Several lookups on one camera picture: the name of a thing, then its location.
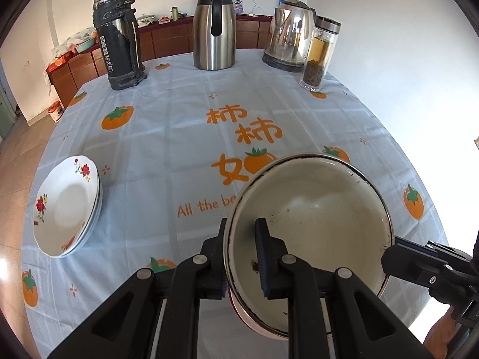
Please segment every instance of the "stack of plates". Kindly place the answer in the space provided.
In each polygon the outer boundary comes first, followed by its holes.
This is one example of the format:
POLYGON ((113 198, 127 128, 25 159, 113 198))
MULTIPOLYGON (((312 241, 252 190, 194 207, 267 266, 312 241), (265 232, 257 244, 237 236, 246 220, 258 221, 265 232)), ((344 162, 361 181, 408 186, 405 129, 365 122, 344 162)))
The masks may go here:
POLYGON ((40 250, 61 258, 78 249, 92 233, 103 191, 95 163, 72 156, 43 181, 33 209, 33 233, 40 250))

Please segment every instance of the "orange chinese character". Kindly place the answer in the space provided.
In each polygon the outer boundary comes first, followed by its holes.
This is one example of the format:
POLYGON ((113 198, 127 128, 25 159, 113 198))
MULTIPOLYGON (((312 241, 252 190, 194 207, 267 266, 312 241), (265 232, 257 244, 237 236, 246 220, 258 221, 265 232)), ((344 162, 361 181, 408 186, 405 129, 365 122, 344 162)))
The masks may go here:
POLYGON ((221 115, 224 116, 226 113, 229 113, 229 117, 231 118, 231 121, 236 123, 236 115, 235 112, 239 112, 238 117, 239 118, 245 118, 248 116, 248 112, 245 111, 244 109, 240 108, 239 105, 225 105, 224 107, 220 108, 221 110, 221 115))
POLYGON ((221 154, 219 162, 213 163, 211 167, 212 168, 218 167, 219 174, 226 177, 226 179, 223 181, 224 185, 229 185, 233 180, 247 181, 250 179, 250 177, 242 176, 240 174, 240 171, 243 168, 243 163, 241 159, 238 159, 238 158, 226 159, 226 156, 223 153, 221 154), (226 168, 226 165, 228 163, 232 163, 234 165, 233 171, 228 171, 228 169, 226 168))
POLYGON ((210 111, 207 113, 207 116, 208 116, 208 120, 207 120, 208 124, 210 123, 217 124, 219 118, 221 119, 221 121, 226 121, 225 114, 224 113, 220 114, 219 110, 214 110, 210 108, 210 111))
POLYGON ((255 128, 252 130, 255 139, 263 140, 263 138, 258 134, 258 132, 262 131, 266 139, 269 141, 269 143, 273 143, 274 140, 272 139, 271 134, 269 133, 269 129, 270 128, 275 129, 276 131, 275 137, 278 139, 283 136, 283 131, 278 126, 274 124, 267 124, 267 123, 272 123, 272 120, 263 120, 262 118, 257 117, 257 121, 253 121, 252 123, 250 123, 250 125, 251 126, 259 125, 258 128, 255 128))
POLYGON ((235 131, 238 136, 238 143, 245 142, 246 144, 251 144, 251 139, 255 139, 254 135, 251 132, 251 128, 244 128, 243 125, 239 124, 239 129, 235 131))

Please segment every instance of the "rust spot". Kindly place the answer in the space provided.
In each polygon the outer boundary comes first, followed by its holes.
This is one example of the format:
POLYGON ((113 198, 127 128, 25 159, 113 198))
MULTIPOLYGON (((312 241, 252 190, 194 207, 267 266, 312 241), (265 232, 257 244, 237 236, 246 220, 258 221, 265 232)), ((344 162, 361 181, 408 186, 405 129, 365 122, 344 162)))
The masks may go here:
POLYGON ((253 271, 258 274, 260 269, 258 267, 258 262, 254 259, 251 260, 251 268, 253 269, 253 271))

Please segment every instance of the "silver bolt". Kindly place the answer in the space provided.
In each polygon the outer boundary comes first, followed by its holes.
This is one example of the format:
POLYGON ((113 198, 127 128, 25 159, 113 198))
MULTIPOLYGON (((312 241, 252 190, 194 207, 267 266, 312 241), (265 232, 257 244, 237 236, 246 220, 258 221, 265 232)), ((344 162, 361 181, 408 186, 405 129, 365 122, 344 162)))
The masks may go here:
POLYGON ((203 255, 203 254, 198 254, 198 255, 193 256, 193 263, 196 263, 197 265, 202 265, 202 264, 206 263, 207 260, 208 260, 208 257, 206 255, 203 255))
POLYGON ((285 254, 281 256, 281 260, 288 265, 292 265, 293 263, 296 263, 296 257, 291 254, 285 254))
POLYGON ((149 268, 142 268, 137 271, 137 277, 139 279, 148 279, 151 277, 151 270, 149 268))
POLYGON ((353 272, 351 272, 351 270, 349 270, 349 268, 341 267, 338 270, 338 275, 343 279, 348 279, 348 278, 351 278, 353 276, 353 272))

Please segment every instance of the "kettle spout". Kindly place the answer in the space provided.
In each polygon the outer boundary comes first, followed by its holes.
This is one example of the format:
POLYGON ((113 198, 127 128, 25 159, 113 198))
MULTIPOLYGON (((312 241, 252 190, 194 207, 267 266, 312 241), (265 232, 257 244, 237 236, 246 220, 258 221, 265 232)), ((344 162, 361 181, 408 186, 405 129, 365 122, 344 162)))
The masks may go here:
POLYGON ((281 27, 288 18, 291 11, 289 9, 275 8, 275 24, 281 27))

